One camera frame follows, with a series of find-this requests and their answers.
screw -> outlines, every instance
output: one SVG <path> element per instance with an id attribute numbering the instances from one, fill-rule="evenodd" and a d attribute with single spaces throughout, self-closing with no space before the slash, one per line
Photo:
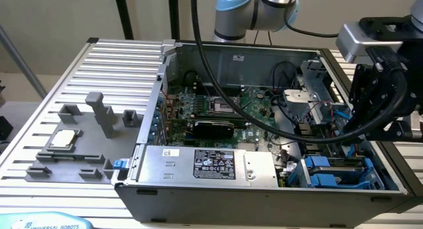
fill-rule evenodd
<path id="1" fill-rule="evenodd" d="M 380 64 L 380 63 L 376 63 L 375 66 L 376 66 L 376 70 L 378 70 L 379 72 L 383 72 L 383 66 L 382 66 L 382 64 Z"/>

circuit board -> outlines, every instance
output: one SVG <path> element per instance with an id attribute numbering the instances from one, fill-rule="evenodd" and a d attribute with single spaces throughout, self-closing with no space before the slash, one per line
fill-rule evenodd
<path id="1" fill-rule="evenodd" d="M 196 95 L 187 88 L 173 93 L 172 112 L 167 120 L 168 145 L 215 148 L 236 148 L 239 143 L 249 143 L 253 150 L 267 147 L 267 132 L 248 123 L 233 111 L 219 96 Z M 267 125 L 276 127 L 271 110 L 271 97 L 265 90 L 249 87 L 231 100 L 244 111 Z M 235 125 L 233 135 L 225 139 L 197 139 L 192 132 L 196 121 L 228 122 Z"/>

wall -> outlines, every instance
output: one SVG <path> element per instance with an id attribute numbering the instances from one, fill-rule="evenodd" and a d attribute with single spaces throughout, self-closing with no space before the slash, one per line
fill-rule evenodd
<path id="1" fill-rule="evenodd" d="M 168 1 L 127 0 L 135 37 L 163 40 L 171 37 Z M 295 27 L 335 33 L 344 22 L 364 16 L 403 16 L 414 0 L 300 0 Z M 212 38 L 215 0 L 199 0 L 200 29 Z M 88 37 L 123 38 L 115 0 L 0 0 L 0 22 L 36 73 L 61 74 Z M 189 0 L 180 0 L 181 39 L 192 39 Z M 252 42 L 255 31 L 248 31 Z M 275 45 L 335 48 L 334 39 L 272 33 Z M 264 32 L 257 43 L 267 44 Z M 19 72 L 0 48 L 0 72 Z"/>

wire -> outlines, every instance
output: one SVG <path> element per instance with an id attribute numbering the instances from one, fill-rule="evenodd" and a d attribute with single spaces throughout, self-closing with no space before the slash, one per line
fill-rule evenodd
<path id="1" fill-rule="evenodd" d="M 343 135 L 328 137 L 328 138 L 309 138 L 303 137 L 299 135 L 295 135 L 292 133 L 288 133 L 285 131 L 281 131 L 271 126 L 268 126 L 265 123 L 260 122 L 257 119 L 251 117 L 241 109 L 240 107 L 231 101 L 228 96 L 225 95 L 216 78 L 212 74 L 211 66 L 205 57 L 204 49 L 203 49 L 203 42 L 201 42 L 201 35 L 200 35 L 200 26 L 199 26 L 199 14 L 197 14 L 197 0 L 191 0 L 191 18 L 192 18 L 192 28 L 193 28 L 193 35 L 195 35 L 195 42 L 197 45 L 197 51 L 203 63 L 203 67 L 205 70 L 205 73 L 211 79 L 212 86 L 216 89 L 216 92 L 219 93 L 223 100 L 227 102 L 229 107 L 233 109 L 233 111 L 252 124 L 255 124 L 259 128 L 261 128 L 264 131 L 268 131 L 269 133 L 279 135 L 289 140 L 311 143 L 311 144 L 332 144 L 336 142 L 342 142 L 346 140 L 350 140 L 355 137 L 362 136 L 363 134 L 368 133 L 374 128 L 380 126 L 382 123 L 386 122 L 388 117 L 392 115 L 392 113 L 396 111 L 396 109 L 400 107 L 400 104 L 404 100 L 406 94 L 407 94 L 407 81 L 404 74 L 400 71 L 392 71 L 390 79 L 394 81 L 394 85 L 396 85 L 396 92 L 392 97 L 392 101 L 388 104 L 384 111 L 370 121 L 367 122 L 362 128 L 355 129 L 351 132 L 346 132 Z"/>
<path id="2" fill-rule="evenodd" d="M 295 64 L 293 64 L 291 61 L 287 61 L 287 60 L 280 61 L 280 62 L 275 65 L 273 70 L 272 70 L 272 75 L 273 75 L 273 76 L 272 76 L 272 91 L 273 91 L 273 92 L 279 90 L 279 86 L 277 86 L 277 89 L 275 90 L 275 73 L 276 73 L 276 69 L 277 69 L 279 65 L 281 65 L 281 64 L 289 64 L 289 65 L 293 67 L 293 69 L 296 70 Z"/>
<path id="3" fill-rule="evenodd" d="M 272 39 L 271 39 L 271 32 L 267 32 L 267 36 L 269 38 L 269 43 L 271 43 L 271 46 L 272 46 L 273 44 L 272 44 Z"/>
<path id="4" fill-rule="evenodd" d="M 280 110 L 281 114 L 284 115 L 284 117 L 289 120 L 289 122 L 292 122 L 292 124 L 293 124 L 293 126 L 295 126 L 295 125 L 296 125 L 296 122 L 292 120 L 292 118 L 288 116 L 288 114 L 287 114 L 285 111 L 283 110 L 279 100 L 280 100 L 280 98 L 276 98 L 279 110 Z"/>
<path id="5" fill-rule="evenodd" d="M 273 137 L 275 137 L 275 135 L 271 135 L 271 137 L 269 137 L 269 142 L 271 142 L 275 146 L 285 146 L 285 145 L 288 145 L 288 144 L 296 142 L 296 141 L 289 141 L 289 142 L 287 142 L 287 143 L 277 144 L 277 143 L 273 142 Z"/>
<path id="6" fill-rule="evenodd" d="M 308 112 L 303 115 L 303 121 L 305 121 L 307 115 L 311 113 L 311 111 L 315 109 L 315 107 L 316 107 L 319 104 L 322 104 L 322 103 L 327 103 L 327 104 L 331 105 L 331 115 L 332 115 L 332 103 L 331 103 L 330 101 L 323 100 L 323 101 L 319 101 L 319 102 L 315 104 L 315 106 L 311 107 L 311 109 L 308 110 Z"/>
<path id="7" fill-rule="evenodd" d="M 316 33 L 316 32 L 308 32 L 304 30 L 300 30 L 295 27 L 292 27 L 288 23 L 288 17 L 287 17 L 287 11 L 283 12 L 283 21 L 284 21 L 284 25 L 287 26 L 288 29 L 291 29 L 293 32 L 297 32 L 300 34 L 308 35 L 308 36 L 313 36 L 313 37 L 323 37 L 323 38 L 335 38 L 338 37 L 338 33 L 336 34 L 322 34 L 322 33 Z"/>
<path id="8" fill-rule="evenodd" d="M 169 106 L 171 106 L 171 114 L 169 114 L 169 117 L 171 117 L 171 116 L 173 117 L 173 104 L 172 104 L 171 100 L 169 100 L 169 97 L 167 96 L 167 94 L 165 94 L 163 91 L 161 91 L 161 94 L 164 95 L 165 100 L 168 101 Z"/>
<path id="9" fill-rule="evenodd" d="M 248 107 L 248 105 L 253 102 L 253 100 L 251 100 L 248 103 L 245 103 L 245 105 L 240 108 L 240 109 L 245 109 L 245 107 Z"/>
<path id="10" fill-rule="evenodd" d="M 253 43 L 252 43 L 252 44 L 255 44 L 255 43 L 256 43 L 257 36 L 259 36 L 259 31 L 256 32 L 256 36 L 255 36 L 255 38 L 253 38 Z"/>
<path id="11" fill-rule="evenodd" d="M 184 76 L 183 76 L 183 84 L 185 84 L 185 79 L 187 79 L 187 75 L 189 73 L 195 73 L 196 75 L 199 75 L 197 71 L 195 69 L 189 69 L 185 71 Z"/>

capacitor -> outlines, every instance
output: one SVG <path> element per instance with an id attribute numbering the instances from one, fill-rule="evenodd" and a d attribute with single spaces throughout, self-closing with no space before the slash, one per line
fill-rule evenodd
<path id="1" fill-rule="evenodd" d="M 149 133 L 155 133 L 157 131 L 157 127 L 155 125 L 152 125 L 149 127 Z"/>
<path id="2" fill-rule="evenodd" d="M 264 99 L 264 94 L 263 93 L 257 93 L 256 97 L 257 97 L 257 99 Z"/>
<path id="3" fill-rule="evenodd" d="M 153 139 L 155 139 L 155 133 L 148 134 L 148 138 L 147 138 L 148 142 L 153 141 Z"/>
<path id="4" fill-rule="evenodd" d="M 161 104 L 163 104 L 163 97 L 161 96 L 159 96 L 159 98 L 157 98 L 157 106 L 160 106 Z"/>
<path id="5" fill-rule="evenodd" d="M 153 117 L 160 116 L 160 112 L 157 110 L 153 111 Z"/>
<path id="6" fill-rule="evenodd" d="M 157 117 L 153 117 L 153 118 L 152 118 L 152 121 L 151 121 L 151 124 L 157 124 L 157 122 L 159 122 L 159 118 L 157 118 Z"/>

